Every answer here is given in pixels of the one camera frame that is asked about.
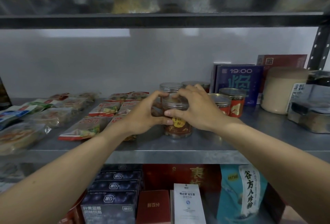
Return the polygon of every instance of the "blue package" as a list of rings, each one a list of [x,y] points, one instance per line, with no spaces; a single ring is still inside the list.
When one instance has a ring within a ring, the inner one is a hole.
[[[220,88],[244,89],[246,97],[244,105],[257,104],[259,88],[261,85],[263,66],[246,65],[218,65],[215,78],[215,93]]]
[[[251,164],[221,164],[220,224],[255,223],[267,181]]]

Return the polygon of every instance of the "white box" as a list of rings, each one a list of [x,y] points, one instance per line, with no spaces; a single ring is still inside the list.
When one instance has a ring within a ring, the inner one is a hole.
[[[174,184],[175,224],[206,224],[199,187],[196,184]]]

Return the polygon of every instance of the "clear plastic jar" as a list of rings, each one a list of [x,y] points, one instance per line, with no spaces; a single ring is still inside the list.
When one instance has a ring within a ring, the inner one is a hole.
[[[163,112],[170,109],[187,110],[189,104],[184,97],[173,98],[174,94],[164,97],[162,100]],[[168,117],[174,122],[173,125],[165,126],[165,135],[171,136],[175,139],[184,138],[192,134],[192,126],[185,120],[178,117]]]

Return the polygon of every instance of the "hand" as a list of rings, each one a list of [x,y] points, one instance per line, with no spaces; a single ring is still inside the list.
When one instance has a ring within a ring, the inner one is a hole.
[[[186,111],[167,110],[166,116],[182,118],[195,128],[212,132],[215,129],[218,130],[219,126],[224,127],[227,123],[242,123],[237,118],[223,114],[199,84],[188,85],[185,89],[180,89],[177,94],[188,99],[189,109]]]
[[[162,108],[161,103],[155,101],[159,96],[168,96],[168,93],[156,90],[146,99],[139,102],[122,120],[122,122],[125,122],[125,126],[130,134],[142,134],[156,124],[173,124],[173,121],[169,118],[152,116],[152,114],[157,115],[157,111],[152,108],[153,106],[159,109]]]

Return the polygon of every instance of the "red jar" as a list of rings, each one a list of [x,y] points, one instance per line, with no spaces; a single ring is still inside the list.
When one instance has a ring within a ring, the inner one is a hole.
[[[230,112],[230,104],[231,104],[231,98],[226,95],[222,94],[209,94],[211,99],[214,101],[214,103],[218,106],[218,108],[226,115],[229,115]]]
[[[219,89],[219,94],[223,94],[231,98],[229,116],[237,118],[240,117],[243,112],[246,91],[235,88],[221,88]]]

